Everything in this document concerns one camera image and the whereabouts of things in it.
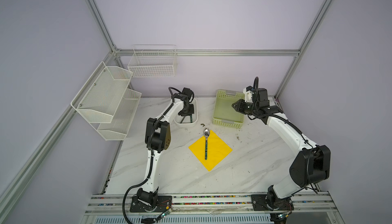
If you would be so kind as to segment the spoon with green handle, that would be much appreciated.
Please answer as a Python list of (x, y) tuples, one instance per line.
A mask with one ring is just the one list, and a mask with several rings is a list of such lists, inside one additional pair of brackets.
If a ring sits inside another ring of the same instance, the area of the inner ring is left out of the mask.
[(208, 138), (210, 135), (210, 130), (208, 128), (206, 128), (204, 130), (204, 137), (205, 137), (205, 160), (208, 159)]

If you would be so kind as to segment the yellow paper napkin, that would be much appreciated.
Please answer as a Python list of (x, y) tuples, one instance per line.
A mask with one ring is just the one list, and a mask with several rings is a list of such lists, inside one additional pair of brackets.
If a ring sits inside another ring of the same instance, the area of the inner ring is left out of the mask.
[(202, 136), (188, 148), (208, 171), (212, 171), (233, 151), (214, 131), (210, 131), (207, 147), (205, 147), (205, 136)]

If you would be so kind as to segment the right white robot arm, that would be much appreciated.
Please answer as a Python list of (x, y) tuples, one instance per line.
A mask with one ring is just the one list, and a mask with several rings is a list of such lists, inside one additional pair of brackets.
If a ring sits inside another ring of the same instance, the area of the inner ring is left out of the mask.
[(288, 204), (295, 193), (329, 178), (331, 151), (306, 137), (289, 121), (282, 109), (270, 105), (266, 89), (248, 86), (244, 88), (244, 95), (244, 99), (232, 104), (234, 110), (251, 120), (262, 120), (281, 137), (295, 156), (288, 175), (267, 191), (266, 208), (278, 210)]

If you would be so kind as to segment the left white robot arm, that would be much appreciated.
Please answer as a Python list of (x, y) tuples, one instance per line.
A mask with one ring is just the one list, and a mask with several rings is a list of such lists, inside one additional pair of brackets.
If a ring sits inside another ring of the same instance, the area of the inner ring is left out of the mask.
[(134, 186), (131, 186), (124, 197), (132, 189), (137, 189), (136, 199), (132, 201), (132, 206), (141, 204), (147, 210), (152, 211), (158, 205), (158, 164), (161, 153), (168, 149), (171, 142), (170, 123), (178, 116), (187, 117), (195, 113), (193, 100), (194, 92), (189, 88), (182, 91), (168, 88), (170, 92), (170, 103), (165, 110), (155, 118), (149, 118), (146, 125), (145, 143), (148, 150), (148, 162), (145, 179)]

